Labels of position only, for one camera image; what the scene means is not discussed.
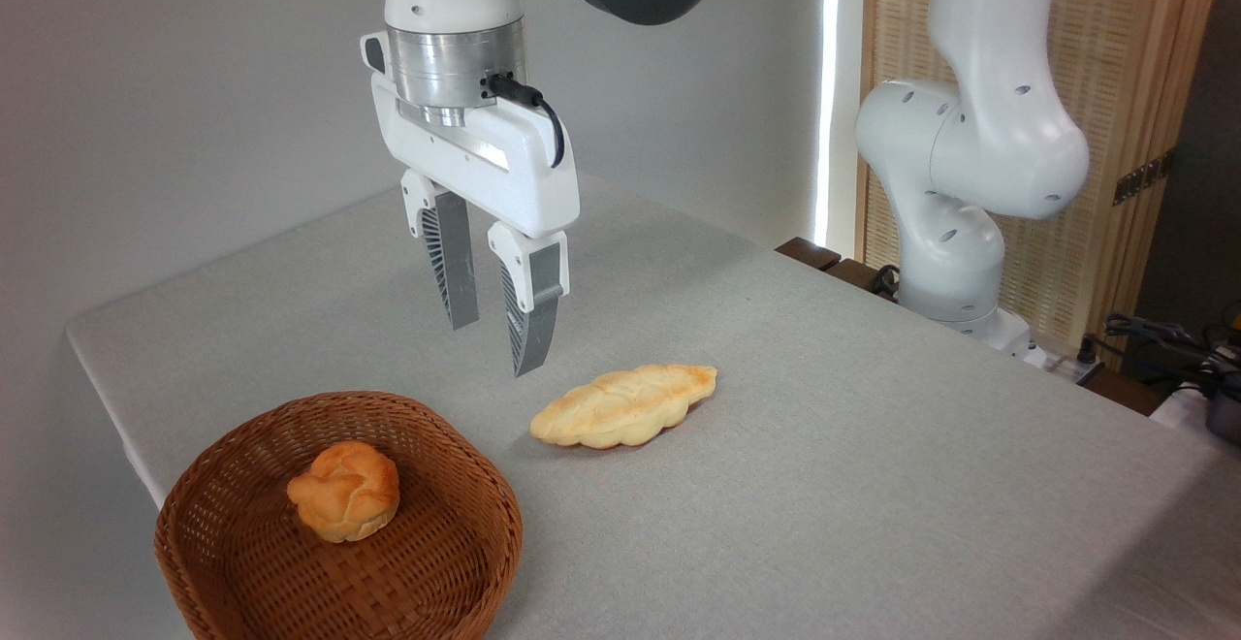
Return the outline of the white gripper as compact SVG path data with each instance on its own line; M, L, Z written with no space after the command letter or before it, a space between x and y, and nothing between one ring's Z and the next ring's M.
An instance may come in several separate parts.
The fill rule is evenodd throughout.
M468 203L504 221L488 242L500 263L513 373L527 375L544 365L558 299L570 291L561 229L580 215L571 144L556 166L553 122L505 98L469 107L460 127L424 120L400 100L386 36L364 35L361 53L385 145L410 167L400 179L410 232L429 253L452 327L479 318Z

